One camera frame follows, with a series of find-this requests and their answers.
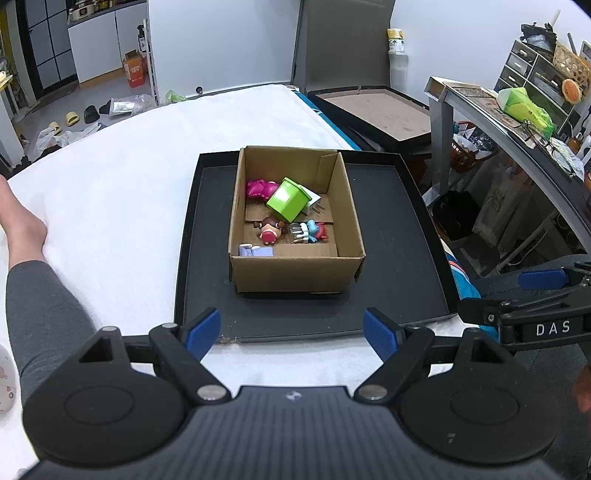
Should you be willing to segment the purple elephant cube toy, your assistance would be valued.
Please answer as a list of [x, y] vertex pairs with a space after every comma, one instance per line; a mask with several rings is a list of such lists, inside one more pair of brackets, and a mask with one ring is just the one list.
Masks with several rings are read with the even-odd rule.
[[238, 246], [240, 257], [273, 257], [273, 247], [266, 245], [240, 244]]

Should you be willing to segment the red crab jar figurine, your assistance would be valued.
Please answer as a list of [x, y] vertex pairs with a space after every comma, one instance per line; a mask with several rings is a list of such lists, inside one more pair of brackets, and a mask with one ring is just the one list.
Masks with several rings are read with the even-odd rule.
[[293, 243], [314, 244], [329, 239], [325, 224], [308, 220], [307, 222], [291, 223], [287, 227], [290, 241]]

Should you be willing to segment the brown haired doll figurine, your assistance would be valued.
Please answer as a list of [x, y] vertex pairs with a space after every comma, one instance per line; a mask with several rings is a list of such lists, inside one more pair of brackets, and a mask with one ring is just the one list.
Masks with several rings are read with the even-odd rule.
[[286, 223], [273, 216], [267, 216], [263, 220], [253, 223], [253, 227], [259, 230], [259, 240], [263, 245], [276, 244], [276, 241], [283, 235]]

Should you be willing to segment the brown cardboard box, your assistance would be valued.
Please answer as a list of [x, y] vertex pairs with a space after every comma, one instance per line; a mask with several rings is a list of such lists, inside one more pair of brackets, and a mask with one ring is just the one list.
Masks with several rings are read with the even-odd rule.
[[[287, 222], [263, 200], [246, 197], [246, 183], [263, 179], [280, 185], [288, 177], [322, 196], [322, 207], [301, 212]], [[240, 257], [240, 244], [263, 245], [254, 222], [267, 216], [286, 223], [273, 247], [273, 257]], [[329, 239], [293, 243], [287, 227], [315, 220], [325, 224]], [[342, 153], [337, 150], [249, 146], [240, 150], [228, 234], [229, 277], [240, 293], [341, 293], [359, 277], [363, 245], [353, 192]]]

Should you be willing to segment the white power adapter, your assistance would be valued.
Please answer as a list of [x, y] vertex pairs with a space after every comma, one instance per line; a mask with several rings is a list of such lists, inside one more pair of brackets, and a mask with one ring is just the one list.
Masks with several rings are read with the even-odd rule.
[[311, 191], [307, 187], [304, 187], [304, 185], [301, 185], [301, 189], [308, 195], [308, 202], [305, 204], [303, 212], [305, 215], [311, 215], [312, 212], [315, 212], [322, 207], [322, 196]]

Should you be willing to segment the pink bear figurine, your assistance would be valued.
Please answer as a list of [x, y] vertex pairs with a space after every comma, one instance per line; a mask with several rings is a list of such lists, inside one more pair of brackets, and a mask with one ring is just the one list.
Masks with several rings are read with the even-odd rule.
[[274, 181], [266, 181], [263, 179], [250, 180], [246, 183], [246, 197], [266, 202], [273, 196], [278, 187], [279, 184]]

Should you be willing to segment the green hexagonal box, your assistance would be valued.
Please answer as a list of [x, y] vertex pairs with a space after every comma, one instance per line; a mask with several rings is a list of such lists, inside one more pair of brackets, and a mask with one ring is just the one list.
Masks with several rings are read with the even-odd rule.
[[266, 201], [266, 207], [287, 222], [293, 222], [311, 201], [304, 187], [294, 180], [284, 177], [270, 199]]

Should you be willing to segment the black shallow tray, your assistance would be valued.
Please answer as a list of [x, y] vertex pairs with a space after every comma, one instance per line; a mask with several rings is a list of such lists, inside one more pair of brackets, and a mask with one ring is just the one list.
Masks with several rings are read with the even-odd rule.
[[[247, 193], [284, 179], [321, 197], [286, 220]], [[195, 167], [182, 233], [174, 318], [215, 309], [222, 342], [355, 335], [375, 307], [400, 324], [453, 315], [459, 295], [405, 160], [390, 153], [246, 147]]]

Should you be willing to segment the person left leg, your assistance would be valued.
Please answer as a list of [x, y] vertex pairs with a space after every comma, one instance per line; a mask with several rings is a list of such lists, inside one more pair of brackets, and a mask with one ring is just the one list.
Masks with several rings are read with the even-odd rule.
[[1, 180], [1, 227], [8, 247], [6, 320], [21, 401], [96, 332], [43, 255], [47, 229]]

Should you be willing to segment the white bed sheet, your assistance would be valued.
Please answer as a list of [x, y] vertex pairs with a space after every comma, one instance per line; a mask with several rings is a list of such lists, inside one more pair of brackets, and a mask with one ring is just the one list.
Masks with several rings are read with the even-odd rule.
[[[97, 326], [145, 334], [172, 320], [187, 201], [200, 153], [249, 145], [352, 149], [287, 87], [160, 107], [109, 126], [15, 175], [10, 186], [48, 228], [44, 253]], [[216, 345], [204, 366], [242, 385], [347, 385], [382, 365], [363, 337]], [[1, 479], [37, 458], [21, 406], [1, 415]]]

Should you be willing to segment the green tissue pack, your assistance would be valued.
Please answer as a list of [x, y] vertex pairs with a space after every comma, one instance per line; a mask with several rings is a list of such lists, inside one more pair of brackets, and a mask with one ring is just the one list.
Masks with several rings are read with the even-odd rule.
[[500, 109], [520, 123], [533, 126], [544, 138], [550, 139], [554, 124], [548, 112], [534, 103], [524, 87], [502, 89], [498, 92]]

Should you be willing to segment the grey drawer organizer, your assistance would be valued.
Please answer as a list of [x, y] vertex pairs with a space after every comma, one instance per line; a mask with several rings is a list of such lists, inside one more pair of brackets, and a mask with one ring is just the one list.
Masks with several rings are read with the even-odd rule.
[[525, 88], [529, 98], [551, 116], [557, 133], [564, 129], [573, 132], [581, 119], [582, 106], [564, 98], [562, 83], [565, 79], [552, 61], [515, 40], [494, 90]]

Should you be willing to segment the black framed brown board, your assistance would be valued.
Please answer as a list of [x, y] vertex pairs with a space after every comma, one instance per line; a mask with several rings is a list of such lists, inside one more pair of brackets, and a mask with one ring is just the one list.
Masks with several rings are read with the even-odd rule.
[[342, 87], [308, 93], [335, 126], [363, 150], [415, 154], [431, 150], [429, 107], [389, 87]]

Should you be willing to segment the orange cardboard box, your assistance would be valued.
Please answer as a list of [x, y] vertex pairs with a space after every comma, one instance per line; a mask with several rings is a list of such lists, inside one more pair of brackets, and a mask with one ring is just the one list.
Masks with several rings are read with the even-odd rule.
[[144, 84], [145, 72], [143, 59], [137, 50], [129, 51], [124, 55], [123, 68], [130, 88]]

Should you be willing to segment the white kitchen cabinet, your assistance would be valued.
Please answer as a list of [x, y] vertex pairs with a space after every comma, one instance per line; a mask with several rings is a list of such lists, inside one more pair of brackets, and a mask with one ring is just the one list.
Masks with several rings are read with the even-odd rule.
[[79, 84], [121, 74], [125, 54], [138, 48], [137, 27], [147, 19], [147, 2], [130, 1], [70, 22], [68, 35]]

